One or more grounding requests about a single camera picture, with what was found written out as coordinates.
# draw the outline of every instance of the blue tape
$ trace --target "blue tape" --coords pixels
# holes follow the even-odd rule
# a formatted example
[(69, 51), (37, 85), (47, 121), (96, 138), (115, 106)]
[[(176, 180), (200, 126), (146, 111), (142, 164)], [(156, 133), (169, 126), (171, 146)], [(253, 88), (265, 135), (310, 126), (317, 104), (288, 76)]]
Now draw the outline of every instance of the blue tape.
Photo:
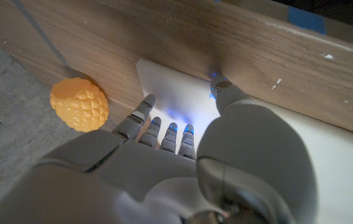
[(313, 30), (322, 35), (326, 34), (324, 17), (315, 13), (289, 6), (288, 21), (300, 28)]

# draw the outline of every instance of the white paint speck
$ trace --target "white paint speck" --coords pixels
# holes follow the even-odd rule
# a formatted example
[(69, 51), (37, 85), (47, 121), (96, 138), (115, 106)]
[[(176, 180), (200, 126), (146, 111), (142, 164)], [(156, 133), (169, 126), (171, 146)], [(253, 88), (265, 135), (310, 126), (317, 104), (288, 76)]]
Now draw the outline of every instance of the white paint speck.
[(326, 58), (326, 59), (334, 59), (334, 56), (332, 56), (331, 54), (327, 54), (326, 56), (324, 56), (324, 58)]
[(277, 80), (277, 83), (276, 83), (276, 85), (274, 85), (273, 87), (272, 87), (272, 89), (275, 89), (276, 88), (276, 86), (280, 83), (282, 81), (282, 79), (281, 78), (279, 78), (278, 80)]

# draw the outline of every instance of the robotic hand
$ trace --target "robotic hand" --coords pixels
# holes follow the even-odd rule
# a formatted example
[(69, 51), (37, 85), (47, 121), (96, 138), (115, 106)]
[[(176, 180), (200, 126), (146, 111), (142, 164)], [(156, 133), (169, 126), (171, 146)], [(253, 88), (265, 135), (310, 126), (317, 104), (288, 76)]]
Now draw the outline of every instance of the robotic hand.
[(111, 133), (84, 134), (50, 152), (0, 203), (0, 223), (314, 223), (316, 182), (300, 137), (222, 75), (211, 82), (221, 116), (197, 156), (187, 125), (155, 150), (161, 119), (134, 139), (153, 95)]

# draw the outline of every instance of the wooden board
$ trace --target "wooden board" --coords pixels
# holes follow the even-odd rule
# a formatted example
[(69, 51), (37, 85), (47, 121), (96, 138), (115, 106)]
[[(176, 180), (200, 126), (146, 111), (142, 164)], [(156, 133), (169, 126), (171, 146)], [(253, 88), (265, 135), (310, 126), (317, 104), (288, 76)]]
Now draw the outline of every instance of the wooden board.
[(204, 79), (222, 70), (252, 96), (353, 131), (352, 43), (224, 2), (21, 2), (71, 67), (105, 91), (116, 117), (143, 98), (135, 62), (144, 57)]

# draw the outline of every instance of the robot finger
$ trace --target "robot finger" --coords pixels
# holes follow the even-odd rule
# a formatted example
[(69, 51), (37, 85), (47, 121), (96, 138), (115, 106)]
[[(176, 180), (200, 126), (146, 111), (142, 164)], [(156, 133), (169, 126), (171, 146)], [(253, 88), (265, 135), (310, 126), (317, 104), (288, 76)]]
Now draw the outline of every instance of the robot finger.
[(124, 121), (113, 130), (113, 133), (120, 134), (126, 139), (135, 139), (144, 125), (149, 112), (154, 107), (156, 98), (150, 94), (144, 98), (138, 107)]
[(154, 149), (161, 125), (162, 125), (162, 120), (159, 117), (155, 117), (150, 123), (146, 132), (140, 137), (138, 142), (145, 144), (151, 147), (152, 149)]
[(178, 155), (196, 160), (195, 142), (193, 136), (195, 135), (195, 129), (193, 125), (188, 124), (183, 131), (181, 147)]
[(172, 122), (165, 133), (160, 149), (175, 153), (178, 125)]

